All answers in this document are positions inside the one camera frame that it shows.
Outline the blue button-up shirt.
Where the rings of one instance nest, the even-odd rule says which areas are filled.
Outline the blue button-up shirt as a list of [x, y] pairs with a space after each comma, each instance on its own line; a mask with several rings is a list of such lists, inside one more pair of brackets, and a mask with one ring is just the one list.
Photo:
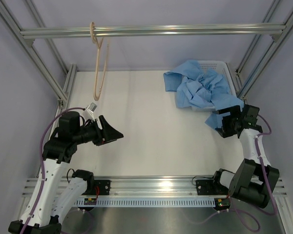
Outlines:
[[244, 107], [223, 61], [189, 59], [163, 77], [165, 91], [175, 93], [178, 108], [213, 112], [236, 105]]

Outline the white perforated plastic basket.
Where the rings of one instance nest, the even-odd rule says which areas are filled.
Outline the white perforated plastic basket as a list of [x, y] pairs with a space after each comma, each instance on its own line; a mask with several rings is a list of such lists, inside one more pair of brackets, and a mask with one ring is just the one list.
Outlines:
[[190, 60], [189, 103], [193, 111], [214, 111], [239, 104], [227, 65], [222, 61]]

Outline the beige wooden clothes hanger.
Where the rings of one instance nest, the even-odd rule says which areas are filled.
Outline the beige wooden clothes hanger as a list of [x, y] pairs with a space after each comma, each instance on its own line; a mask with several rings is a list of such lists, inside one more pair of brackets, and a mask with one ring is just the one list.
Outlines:
[[96, 45], [97, 53], [96, 53], [96, 63], [95, 63], [95, 79], [94, 79], [94, 87], [93, 87], [93, 98], [95, 101], [99, 101], [101, 97], [101, 93], [103, 90], [105, 76], [107, 71], [107, 65], [109, 61], [109, 49], [110, 49], [110, 39], [106, 41], [106, 49], [105, 49], [105, 59], [102, 71], [102, 77], [99, 78], [99, 68], [101, 61], [101, 51], [103, 50], [103, 43], [105, 41], [104, 38], [98, 39], [97, 34], [95, 33], [95, 23], [92, 21], [89, 25], [90, 29], [90, 37], [91, 41], [94, 45]]

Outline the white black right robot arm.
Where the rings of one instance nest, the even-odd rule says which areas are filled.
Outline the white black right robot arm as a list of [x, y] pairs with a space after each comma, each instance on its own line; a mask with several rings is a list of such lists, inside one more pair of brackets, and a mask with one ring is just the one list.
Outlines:
[[225, 169], [216, 171], [211, 187], [218, 194], [228, 190], [229, 197], [265, 208], [272, 201], [280, 173], [271, 166], [265, 155], [262, 137], [266, 133], [257, 123], [259, 111], [252, 105], [236, 105], [215, 111], [217, 115], [225, 115], [217, 132], [223, 138], [237, 136], [244, 159], [235, 173]]

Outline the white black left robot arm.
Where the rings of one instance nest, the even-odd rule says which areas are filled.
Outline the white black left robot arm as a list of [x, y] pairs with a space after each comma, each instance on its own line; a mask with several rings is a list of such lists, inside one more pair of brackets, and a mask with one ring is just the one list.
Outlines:
[[69, 108], [58, 114], [55, 117], [58, 127], [49, 141], [40, 142], [41, 173], [27, 208], [20, 219], [10, 223], [9, 233], [59, 234], [76, 200], [97, 190], [92, 172], [76, 170], [66, 189], [56, 197], [59, 182], [78, 145], [92, 142], [101, 146], [124, 136], [102, 115], [80, 122], [80, 110], [80, 107]]

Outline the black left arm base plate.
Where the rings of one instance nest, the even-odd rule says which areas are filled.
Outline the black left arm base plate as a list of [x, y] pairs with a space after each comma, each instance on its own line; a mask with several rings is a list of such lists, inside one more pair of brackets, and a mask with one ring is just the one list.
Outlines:
[[110, 180], [93, 179], [91, 182], [87, 182], [87, 189], [83, 195], [109, 195], [110, 185]]

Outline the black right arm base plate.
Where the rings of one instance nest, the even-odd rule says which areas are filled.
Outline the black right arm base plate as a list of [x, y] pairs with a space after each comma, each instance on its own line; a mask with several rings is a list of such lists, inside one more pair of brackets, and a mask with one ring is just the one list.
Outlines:
[[228, 188], [214, 182], [212, 179], [199, 179], [195, 181], [198, 195], [227, 195]]

